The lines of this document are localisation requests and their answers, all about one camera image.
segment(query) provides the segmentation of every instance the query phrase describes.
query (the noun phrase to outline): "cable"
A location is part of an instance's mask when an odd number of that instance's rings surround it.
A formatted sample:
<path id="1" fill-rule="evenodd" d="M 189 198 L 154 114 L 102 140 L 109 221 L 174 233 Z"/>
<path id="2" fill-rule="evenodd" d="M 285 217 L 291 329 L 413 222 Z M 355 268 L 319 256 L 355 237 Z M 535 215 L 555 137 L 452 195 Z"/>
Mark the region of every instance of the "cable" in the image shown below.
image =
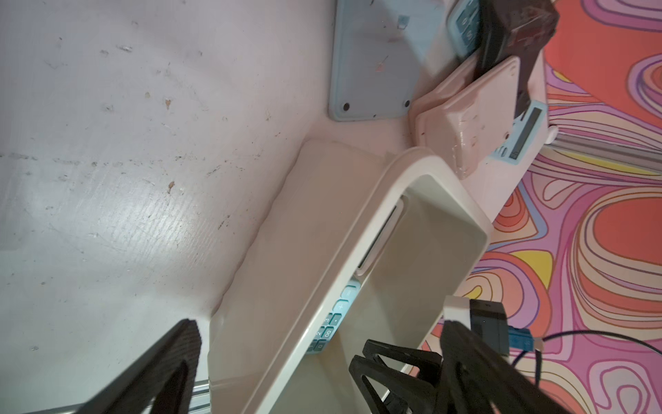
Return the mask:
<path id="1" fill-rule="evenodd" d="M 547 336 L 545 336 L 544 338 L 542 338 L 542 341 L 543 341 L 543 342 L 547 342 L 547 341 L 552 340 L 552 339 L 561 338 L 561 337 L 563 337 L 563 336 L 570 336 L 570 335 L 602 335 L 602 336 L 611 336 L 611 337 L 614 337 L 614 338 L 624 339 L 624 340 L 628 340 L 628 341 L 630 341 L 630 342 L 634 342 L 634 343 L 637 343 L 637 344 L 640 344 L 640 345 L 644 345 L 646 348 L 652 350 L 652 351 L 655 352 L 656 354 L 662 355 L 662 350 L 659 350 L 659 349 L 655 348 L 653 345 L 650 345 L 650 344 L 648 344 L 648 343 L 646 343 L 646 342 L 644 342 L 644 341 L 642 341 L 642 340 L 640 340 L 640 339 L 632 338 L 631 336 L 623 335 L 623 334 L 620 334 L 620 333 L 606 332 L 606 331 L 594 331 L 594 330 L 592 330 L 592 329 L 581 329 L 581 330 L 577 330 L 577 331 L 564 331 L 564 332 L 558 332 L 558 333 L 554 333 L 554 334 L 551 334 L 551 335 L 547 335 Z M 520 352 L 520 354 L 519 354 L 519 355 L 518 355 L 518 356 L 512 361 L 511 366 L 512 366 L 513 368 L 515 368 L 515 365 L 517 365 L 517 363 L 518 363 L 518 362 L 524 357 L 524 355 L 526 355 L 527 353 L 528 353 L 528 351 L 522 351 L 522 352 Z M 538 386 L 540 385 L 540 376 L 541 376 L 541 373 L 542 373 L 542 352 L 540 352 L 539 350 L 536 350 L 536 374 L 535 374 L 535 375 L 536 375 L 536 377 L 535 377 L 535 378 L 536 378 L 536 387 L 538 387 Z"/>
<path id="2" fill-rule="evenodd" d="M 542 374 L 542 352 L 536 349 L 536 388 L 540 388 L 541 374 Z"/>
<path id="3" fill-rule="evenodd" d="M 547 342 L 552 339 L 556 338 L 561 338 L 562 336 L 570 336 L 570 335 L 602 335 L 602 336 L 613 336 L 614 338 L 620 338 L 620 339 L 625 339 L 631 342 L 636 342 L 639 345 L 644 345 L 646 348 L 650 349 L 653 352 L 656 352 L 660 355 L 662 355 L 662 350 L 659 350 L 655 348 L 653 345 L 650 345 L 640 339 L 633 338 L 628 335 L 623 335 L 620 333 L 615 333 L 615 332 L 606 332 L 606 331 L 594 331 L 592 329 L 583 329 L 579 331 L 565 331 L 565 332 L 559 332 L 559 333 L 554 333 L 551 335 L 547 335 L 544 338 L 542 338 L 543 342 Z"/>
<path id="4" fill-rule="evenodd" d="M 517 363 L 518 363 L 518 362 L 524 357 L 524 355 L 527 354 L 527 352 L 529 352 L 529 351 L 522 351 L 522 352 L 520 352 L 520 354 L 517 356 L 517 358 L 515 358 L 515 359 L 512 361 L 512 364 L 511 364 L 510 366 L 512 366 L 513 368 L 515 368 L 515 365 L 517 365 Z"/>

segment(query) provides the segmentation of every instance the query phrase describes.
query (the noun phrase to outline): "psychedelic swirl pattern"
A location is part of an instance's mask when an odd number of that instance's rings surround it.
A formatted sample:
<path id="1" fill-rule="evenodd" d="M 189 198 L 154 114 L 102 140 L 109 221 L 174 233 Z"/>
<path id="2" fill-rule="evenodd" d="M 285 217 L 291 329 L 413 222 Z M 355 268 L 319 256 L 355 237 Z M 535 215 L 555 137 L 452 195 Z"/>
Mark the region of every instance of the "psychedelic swirl pattern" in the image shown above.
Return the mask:
<path id="1" fill-rule="evenodd" d="M 503 302 L 508 324 L 534 336 L 599 329 L 662 348 L 662 176 L 544 148 L 494 226 L 456 295 Z M 441 352 L 442 323 L 423 349 Z M 545 344 L 541 388 L 576 414 L 662 413 L 662 356 L 560 338 Z"/>
<path id="2" fill-rule="evenodd" d="M 662 1 L 559 0 L 545 47 L 549 123 L 662 152 Z"/>

